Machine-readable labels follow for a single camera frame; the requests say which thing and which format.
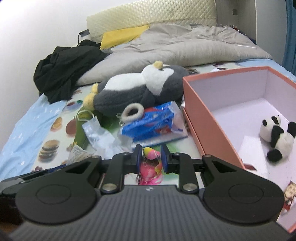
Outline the pink tassel charm toy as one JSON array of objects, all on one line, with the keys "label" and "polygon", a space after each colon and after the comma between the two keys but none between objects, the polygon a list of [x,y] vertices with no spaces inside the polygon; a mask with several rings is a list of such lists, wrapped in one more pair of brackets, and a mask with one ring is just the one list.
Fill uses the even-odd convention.
[{"label": "pink tassel charm toy", "polygon": [[137,176],[138,185],[159,185],[163,180],[163,165],[160,152],[150,147],[145,147],[143,154],[143,160],[140,163]]}]

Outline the small panda plush toy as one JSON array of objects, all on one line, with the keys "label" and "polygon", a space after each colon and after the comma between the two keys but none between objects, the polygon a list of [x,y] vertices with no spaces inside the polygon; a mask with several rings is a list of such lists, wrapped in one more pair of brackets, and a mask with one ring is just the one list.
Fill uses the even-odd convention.
[{"label": "small panda plush toy", "polygon": [[288,158],[295,142],[295,122],[289,122],[286,131],[280,124],[280,116],[273,115],[262,120],[259,130],[260,137],[271,146],[267,159],[274,163]]}]

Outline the light blue bed sheet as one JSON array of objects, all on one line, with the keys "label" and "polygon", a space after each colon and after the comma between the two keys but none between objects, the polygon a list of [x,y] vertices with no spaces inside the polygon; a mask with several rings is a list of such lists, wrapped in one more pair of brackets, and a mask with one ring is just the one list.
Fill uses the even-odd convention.
[{"label": "light blue bed sheet", "polygon": [[1,180],[31,172],[43,140],[65,105],[65,100],[50,104],[41,95],[16,123],[1,151]]}]

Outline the clear plastic bag with mask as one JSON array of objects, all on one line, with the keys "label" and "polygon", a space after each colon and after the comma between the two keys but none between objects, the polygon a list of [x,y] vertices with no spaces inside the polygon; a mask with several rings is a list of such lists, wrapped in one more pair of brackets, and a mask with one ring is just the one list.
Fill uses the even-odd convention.
[{"label": "clear plastic bag with mask", "polygon": [[66,161],[67,165],[80,162],[88,157],[100,156],[102,159],[111,159],[114,155],[131,152],[132,139],[116,137],[103,128],[97,117],[89,120],[79,120],[80,130],[77,131],[72,149]]}]

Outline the blue plastic snack bag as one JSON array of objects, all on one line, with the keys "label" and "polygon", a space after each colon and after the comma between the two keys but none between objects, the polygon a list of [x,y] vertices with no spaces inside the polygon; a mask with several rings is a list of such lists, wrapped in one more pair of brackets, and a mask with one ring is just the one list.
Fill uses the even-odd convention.
[{"label": "blue plastic snack bag", "polygon": [[125,124],[119,134],[129,138],[134,149],[136,145],[152,147],[183,139],[188,136],[188,131],[178,105],[169,101],[145,109],[141,119]]}]

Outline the orange cardboard box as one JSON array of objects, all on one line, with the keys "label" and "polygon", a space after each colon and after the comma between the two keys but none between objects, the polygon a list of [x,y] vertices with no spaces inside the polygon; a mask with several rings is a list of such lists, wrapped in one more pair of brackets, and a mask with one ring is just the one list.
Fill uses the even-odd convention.
[{"label": "orange cardboard box", "polygon": [[183,79],[185,117],[200,154],[211,154],[285,189],[295,181],[295,152],[267,161],[269,144],[259,137],[262,121],[273,115],[287,129],[295,121],[295,83],[273,68],[250,67]]}]

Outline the grey white penguin plush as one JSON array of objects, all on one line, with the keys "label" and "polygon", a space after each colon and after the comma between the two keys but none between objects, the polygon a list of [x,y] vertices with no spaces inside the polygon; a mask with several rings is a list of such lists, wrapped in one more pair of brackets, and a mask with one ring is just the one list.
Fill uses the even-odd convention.
[{"label": "grey white penguin plush", "polygon": [[176,101],[184,94],[183,78],[187,76],[189,72],[182,66],[155,61],[140,73],[118,74],[105,82],[93,84],[83,106],[105,116],[114,116],[132,103],[151,108]]}]

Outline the black clothing pile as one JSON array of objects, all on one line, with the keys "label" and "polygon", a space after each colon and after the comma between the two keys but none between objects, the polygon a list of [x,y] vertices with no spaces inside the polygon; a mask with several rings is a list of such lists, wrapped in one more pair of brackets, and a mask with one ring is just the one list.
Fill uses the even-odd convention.
[{"label": "black clothing pile", "polygon": [[76,47],[57,46],[36,66],[33,80],[39,95],[44,94],[50,104],[70,100],[79,78],[107,56],[100,44],[91,40]]}]

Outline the grey duvet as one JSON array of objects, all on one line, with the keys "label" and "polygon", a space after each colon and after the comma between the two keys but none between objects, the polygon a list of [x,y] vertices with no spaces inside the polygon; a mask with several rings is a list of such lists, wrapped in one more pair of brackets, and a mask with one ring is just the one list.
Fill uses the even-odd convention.
[{"label": "grey duvet", "polygon": [[78,86],[106,81],[114,75],[141,72],[162,61],[183,67],[272,56],[231,27],[155,24],[140,37],[111,49],[111,53],[77,81]]}]

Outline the yellow pillow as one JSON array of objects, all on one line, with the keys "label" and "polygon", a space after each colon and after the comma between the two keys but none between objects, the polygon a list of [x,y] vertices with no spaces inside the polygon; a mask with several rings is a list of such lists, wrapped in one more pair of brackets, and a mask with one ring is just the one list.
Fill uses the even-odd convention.
[{"label": "yellow pillow", "polygon": [[121,44],[128,43],[138,38],[143,32],[149,29],[149,25],[133,27],[121,30],[109,31],[103,34],[100,49],[109,49]]}]

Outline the blue curtain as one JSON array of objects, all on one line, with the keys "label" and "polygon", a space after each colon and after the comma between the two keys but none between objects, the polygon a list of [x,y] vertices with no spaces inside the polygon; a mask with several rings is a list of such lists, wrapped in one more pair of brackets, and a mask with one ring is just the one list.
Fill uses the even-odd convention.
[{"label": "blue curtain", "polygon": [[286,70],[295,75],[295,1],[286,0],[285,4],[287,10],[287,36],[282,65]]}]

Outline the cream quilted headboard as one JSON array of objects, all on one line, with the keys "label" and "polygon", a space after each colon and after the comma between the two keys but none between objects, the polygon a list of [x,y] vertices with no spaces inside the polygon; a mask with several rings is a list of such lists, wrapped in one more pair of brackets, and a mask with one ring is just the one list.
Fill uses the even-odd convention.
[{"label": "cream quilted headboard", "polygon": [[86,18],[93,41],[100,42],[109,31],[164,23],[217,25],[215,1],[136,1],[115,6]]}]

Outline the white wardrobe cabinet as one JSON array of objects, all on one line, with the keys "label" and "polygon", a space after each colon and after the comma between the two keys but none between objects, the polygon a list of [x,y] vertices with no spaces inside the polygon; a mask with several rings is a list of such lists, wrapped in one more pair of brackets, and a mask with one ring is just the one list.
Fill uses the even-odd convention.
[{"label": "white wardrobe cabinet", "polygon": [[215,1],[217,24],[231,26],[282,64],[287,37],[285,1]]}]

